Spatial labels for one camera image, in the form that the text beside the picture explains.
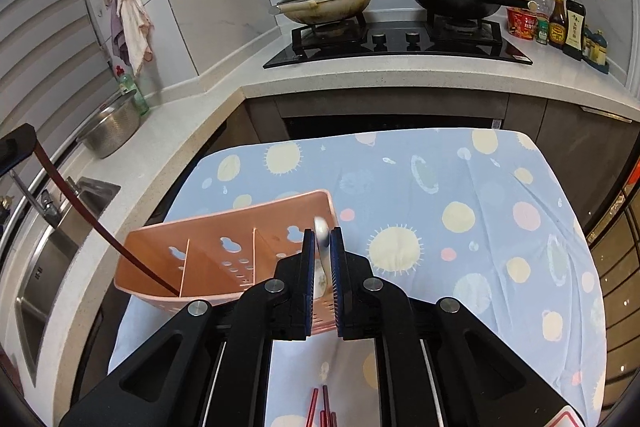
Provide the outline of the dark red patterned chopstick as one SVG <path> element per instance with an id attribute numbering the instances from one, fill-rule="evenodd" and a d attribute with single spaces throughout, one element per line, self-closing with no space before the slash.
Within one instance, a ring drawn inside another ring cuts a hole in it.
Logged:
<path id="1" fill-rule="evenodd" d="M 160 284 L 166 291 L 169 291 L 171 295 L 178 296 L 179 291 L 175 286 L 169 284 L 163 277 L 155 273 L 151 268 L 145 265 L 137 256 L 135 256 L 131 251 L 122 245 L 116 237 L 112 235 L 111 232 L 107 231 L 103 225 L 101 225 L 100 221 L 93 216 L 93 213 L 86 207 L 86 205 L 81 202 L 80 198 L 76 195 L 73 189 L 61 176 L 61 173 L 58 172 L 58 169 L 55 168 L 53 162 L 50 161 L 49 156 L 46 151 L 43 150 L 42 145 L 39 141 L 36 141 L 34 154 L 40 162 L 41 166 L 50 179 L 54 182 L 54 184 L 58 187 L 58 189 L 64 194 L 64 196 L 70 202 L 76 211 L 85 219 L 86 222 L 91 225 L 94 231 L 97 231 L 99 236 L 102 239 L 105 239 L 107 243 L 109 243 L 113 248 L 118 251 L 118 253 L 127 259 L 132 265 L 134 265 L 137 269 L 143 272 L 147 277 L 153 280 L 155 283 Z"/>

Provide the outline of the white ceramic soup spoon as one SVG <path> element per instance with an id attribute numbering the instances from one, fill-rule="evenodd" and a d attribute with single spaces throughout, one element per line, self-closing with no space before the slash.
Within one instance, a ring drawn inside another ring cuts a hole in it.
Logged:
<path id="1" fill-rule="evenodd" d="M 322 298 L 331 286 L 330 228 L 321 217 L 314 217 L 317 254 L 314 258 L 314 299 Z"/>

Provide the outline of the bright red chopstick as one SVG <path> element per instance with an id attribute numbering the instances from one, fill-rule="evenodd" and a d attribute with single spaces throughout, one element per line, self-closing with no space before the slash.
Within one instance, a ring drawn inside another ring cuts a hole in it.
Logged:
<path id="1" fill-rule="evenodd" d="M 308 412 L 306 415 L 305 427 L 312 427 L 314 425 L 314 415 L 316 415 L 318 396 L 319 396 L 319 389 L 318 388 L 312 389 Z"/>

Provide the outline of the pink perforated utensil holder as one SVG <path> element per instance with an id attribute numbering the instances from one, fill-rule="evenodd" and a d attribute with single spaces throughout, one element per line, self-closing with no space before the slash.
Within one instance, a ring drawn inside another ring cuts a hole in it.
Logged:
<path id="1" fill-rule="evenodd" d="M 274 277 L 277 263 L 302 250 L 314 218 L 337 225 L 329 192 L 311 191 L 130 232 L 128 251 L 178 289 L 154 282 L 129 260 L 119 258 L 114 285 L 149 305 L 175 314 L 192 300 L 214 306 Z"/>

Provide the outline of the steel mixing bowl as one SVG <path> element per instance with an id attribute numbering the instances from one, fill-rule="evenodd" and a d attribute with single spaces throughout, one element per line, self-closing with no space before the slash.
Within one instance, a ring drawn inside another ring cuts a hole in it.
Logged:
<path id="1" fill-rule="evenodd" d="M 87 120 L 77 141 L 97 158 L 107 158 L 137 132 L 140 124 L 134 94 L 121 93 Z"/>

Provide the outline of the stainless steel sink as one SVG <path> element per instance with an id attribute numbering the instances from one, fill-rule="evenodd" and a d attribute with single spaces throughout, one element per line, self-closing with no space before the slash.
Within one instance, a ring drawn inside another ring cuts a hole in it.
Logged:
<path id="1" fill-rule="evenodd" d="M 63 195 L 46 188 L 36 198 L 39 208 L 52 223 L 40 237 L 30 256 L 26 275 L 16 297 L 17 330 L 29 376 L 36 377 L 42 340 L 70 262 L 91 232 L 88 223 Z M 73 401 L 79 400 L 106 376 L 115 346 L 117 329 L 129 298 L 114 286 L 93 320 L 82 349 L 73 387 Z"/>

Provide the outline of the green dish soap bottle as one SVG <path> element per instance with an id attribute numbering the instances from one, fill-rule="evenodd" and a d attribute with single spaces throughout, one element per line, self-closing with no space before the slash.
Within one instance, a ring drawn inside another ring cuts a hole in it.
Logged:
<path id="1" fill-rule="evenodd" d="M 115 72 L 120 91 L 122 91 L 123 94 L 132 93 L 134 95 L 134 106 L 136 106 L 138 113 L 144 116 L 149 112 L 150 108 L 145 101 L 145 97 L 139 90 L 136 80 L 134 80 L 134 77 L 128 74 L 122 66 L 117 65 Z"/>

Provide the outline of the blue dotted tablecloth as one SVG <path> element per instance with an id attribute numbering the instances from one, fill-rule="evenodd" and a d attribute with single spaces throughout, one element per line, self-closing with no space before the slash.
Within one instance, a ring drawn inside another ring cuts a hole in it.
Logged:
<path id="1" fill-rule="evenodd" d="M 604 303 L 585 235 L 523 133 L 418 129 L 245 145 L 201 159 L 171 221 L 324 190 L 347 249 L 413 298 L 454 297 L 596 425 Z"/>

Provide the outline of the hanging white pink towel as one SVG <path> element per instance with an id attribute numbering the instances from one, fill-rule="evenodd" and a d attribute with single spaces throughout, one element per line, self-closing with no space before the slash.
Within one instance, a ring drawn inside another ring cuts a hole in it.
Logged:
<path id="1" fill-rule="evenodd" d="M 150 43 L 152 20 L 141 0 L 111 0 L 112 51 L 139 77 L 145 63 L 153 61 Z"/>

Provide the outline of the black gas stove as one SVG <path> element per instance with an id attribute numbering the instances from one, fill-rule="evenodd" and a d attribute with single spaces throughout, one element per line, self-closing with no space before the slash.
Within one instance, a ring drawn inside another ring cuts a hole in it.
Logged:
<path id="1" fill-rule="evenodd" d="M 524 65 L 533 61 L 503 38 L 490 20 L 426 20 L 368 23 L 357 15 L 337 23 L 292 30 L 292 42 L 264 64 L 265 68 L 383 55 L 446 55 L 488 58 Z"/>

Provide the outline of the beige wok with lid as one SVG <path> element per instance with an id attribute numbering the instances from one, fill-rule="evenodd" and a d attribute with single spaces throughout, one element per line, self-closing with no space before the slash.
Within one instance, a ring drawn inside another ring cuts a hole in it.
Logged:
<path id="1" fill-rule="evenodd" d="M 270 9 L 294 23 L 307 26 L 337 23 L 361 14 L 371 0 L 281 0 Z"/>

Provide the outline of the red instant noodle cup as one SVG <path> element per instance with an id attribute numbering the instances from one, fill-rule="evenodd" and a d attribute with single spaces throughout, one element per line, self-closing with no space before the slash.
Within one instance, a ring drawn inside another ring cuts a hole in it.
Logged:
<path id="1" fill-rule="evenodd" d="M 518 9 L 506 8 L 506 30 L 516 38 L 534 40 L 536 37 L 538 17 L 535 13 Z"/>

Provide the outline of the dark soy sauce bottle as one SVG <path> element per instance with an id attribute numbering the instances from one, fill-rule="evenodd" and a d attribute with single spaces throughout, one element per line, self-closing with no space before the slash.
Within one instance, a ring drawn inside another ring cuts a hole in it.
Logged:
<path id="1" fill-rule="evenodd" d="M 581 61 L 584 56 L 586 8 L 582 0 L 566 0 L 566 35 L 563 53 Z"/>

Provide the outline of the brown sauce bottle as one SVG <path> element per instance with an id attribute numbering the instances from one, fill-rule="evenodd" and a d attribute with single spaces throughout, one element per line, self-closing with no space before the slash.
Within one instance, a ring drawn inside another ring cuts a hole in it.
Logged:
<path id="1" fill-rule="evenodd" d="M 553 9 L 549 16 L 549 43 L 557 49 L 562 49 L 566 40 L 566 12 L 565 1 L 554 0 Z"/>

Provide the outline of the teal condiment rack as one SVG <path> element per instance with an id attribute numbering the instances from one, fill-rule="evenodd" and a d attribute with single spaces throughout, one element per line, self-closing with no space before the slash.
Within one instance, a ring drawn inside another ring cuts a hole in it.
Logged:
<path id="1" fill-rule="evenodd" d="M 608 75 L 610 64 L 608 64 L 608 42 L 605 39 L 602 29 L 591 31 L 588 26 L 585 27 L 584 47 L 582 48 L 582 58 L 588 65 L 597 69 L 599 72 Z"/>

